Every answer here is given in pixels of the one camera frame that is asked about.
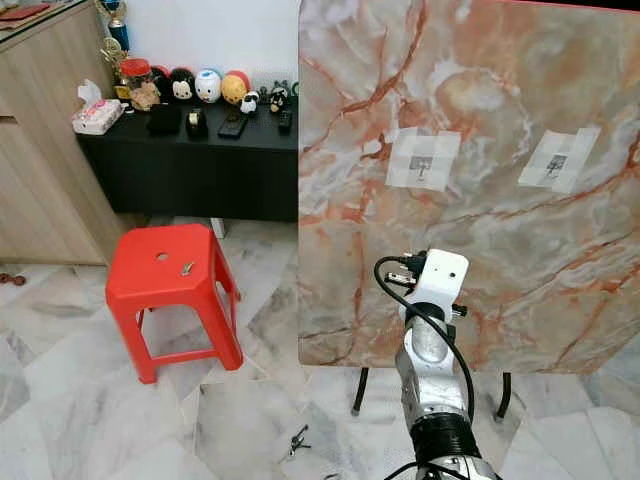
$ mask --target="cabinet door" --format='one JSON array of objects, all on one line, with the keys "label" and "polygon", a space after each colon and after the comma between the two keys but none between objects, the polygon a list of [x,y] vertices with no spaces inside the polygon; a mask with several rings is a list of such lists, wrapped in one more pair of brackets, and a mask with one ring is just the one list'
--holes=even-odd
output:
[{"label": "cabinet door", "polygon": [[102,261],[40,151],[10,117],[0,119],[0,258]]}]

